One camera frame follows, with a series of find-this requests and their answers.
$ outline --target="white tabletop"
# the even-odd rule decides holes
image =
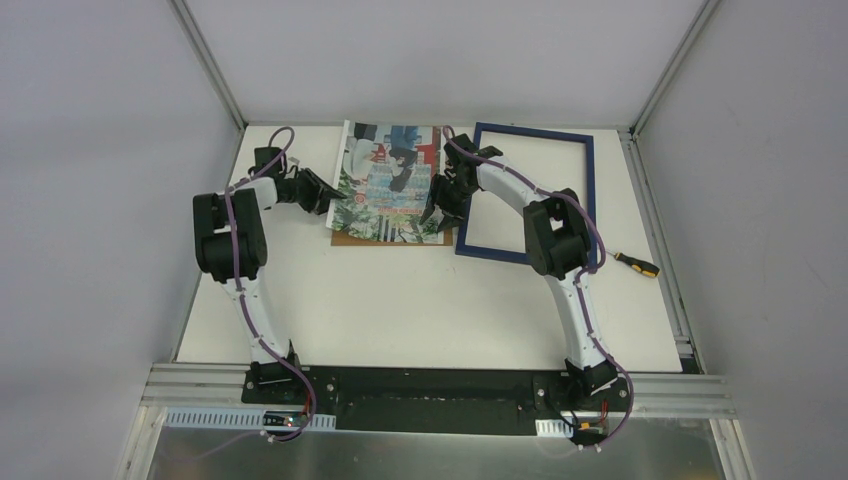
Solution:
[[[247,129],[234,181],[245,176],[253,149],[267,145],[274,130]],[[295,130],[290,156],[331,181],[341,126]],[[650,260],[618,133],[567,131],[594,137],[597,220],[608,248]],[[526,139],[498,135],[484,137],[487,142],[516,165],[520,157],[538,153]],[[504,215],[511,216],[510,222],[518,218],[520,228],[514,212]],[[276,205],[262,212],[262,220],[275,321],[289,326],[304,364],[564,368],[568,352],[553,297],[529,266],[463,257],[453,247],[331,247],[324,218],[296,205]],[[681,370],[659,282],[614,261],[589,281],[601,333],[625,368]],[[238,321],[224,291],[204,275],[178,361],[248,363],[248,343]]]

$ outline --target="magazine cover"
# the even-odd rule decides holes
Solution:
[[[438,127],[345,122],[345,131],[335,187],[347,198],[330,205],[327,226],[374,242],[443,244],[440,215],[418,224],[441,167]]]

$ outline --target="picture frame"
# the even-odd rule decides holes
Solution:
[[[577,133],[555,132],[551,130],[541,130],[536,128],[516,127],[512,125],[499,125],[495,123],[478,122],[474,128],[474,144],[480,147],[480,140],[484,132],[500,133],[506,135],[517,135],[522,137],[541,138],[547,140],[558,140],[562,142],[580,143],[585,146],[586,150],[586,212],[589,218],[597,226],[596,206],[595,206],[595,143],[594,137],[591,135],[581,135]],[[468,220],[471,218],[472,199],[468,200],[465,210],[465,223],[459,227],[459,233],[456,239],[457,255],[468,257],[485,258],[500,262],[520,263],[529,265],[527,254],[523,251],[516,252],[510,250],[501,250],[496,248],[481,247],[471,245],[467,241],[468,235]],[[592,246],[589,252],[589,264],[597,265],[597,244],[592,238]]]

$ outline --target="white wall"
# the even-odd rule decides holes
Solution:
[[[725,1],[641,142],[764,479],[847,471],[846,23],[844,0]]]
[[[249,121],[631,125],[702,0],[191,0]]]
[[[235,128],[167,2],[0,8],[0,478],[112,478]]]

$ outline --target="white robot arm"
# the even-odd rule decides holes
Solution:
[[[453,140],[466,151],[495,158],[502,167],[475,163],[451,145],[446,146],[448,168],[445,176],[433,177],[422,221],[440,207],[445,214],[440,229],[463,222],[465,202],[479,189],[494,193],[524,217],[528,256],[551,289],[567,339],[566,369],[580,385],[579,395],[592,396],[614,382],[617,372],[599,351],[598,346],[604,350],[606,346],[598,333],[585,280],[575,282],[578,271],[588,264],[590,241],[585,222],[567,202],[542,196],[507,173],[503,166],[509,165],[509,161],[494,147],[479,150],[467,136]],[[257,149],[256,168],[268,164],[278,153],[279,149],[270,147]],[[194,198],[198,264],[222,284],[236,306],[251,345],[251,369],[260,385],[292,378],[266,347],[295,365],[297,356],[285,323],[274,321],[273,328],[271,325],[275,315],[263,279],[267,249],[259,212],[275,203],[297,202],[304,210],[320,215],[326,213],[330,199],[342,197],[308,169],[298,170],[293,177],[289,175],[283,167],[275,166],[262,176],[237,185],[231,195],[232,216],[237,224],[238,278],[234,275],[233,242],[223,195]],[[554,230],[552,219],[563,221],[563,227]]]
[[[433,177],[422,221],[439,207],[444,214],[439,230],[464,223],[467,201],[477,190],[493,193],[524,217],[526,253],[534,270],[545,277],[562,322],[569,376],[578,381],[584,397],[608,387],[617,379],[617,370],[598,348],[608,351],[599,333],[586,280],[576,281],[579,271],[588,266],[591,248],[583,218],[570,202],[543,196],[508,172],[517,170],[494,147],[478,149],[467,135],[461,135],[451,139],[445,151],[445,175]],[[497,166],[470,156],[491,160]],[[577,200],[571,190],[560,193]],[[562,221],[563,225],[555,228],[552,220]]]
[[[331,199],[343,195],[309,169],[295,166],[286,171],[285,163],[274,161],[282,155],[279,148],[262,147],[254,153],[259,175],[236,184],[230,195],[232,212],[222,192],[194,197],[195,256],[201,271],[221,283],[235,305],[250,342],[251,370],[264,385],[292,379],[269,350],[290,364],[298,362],[287,326],[282,322],[271,326],[275,315],[264,282],[268,252],[260,211],[276,203],[298,203],[305,211],[322,215]],[[238,255],[230,217],[237,227]]]

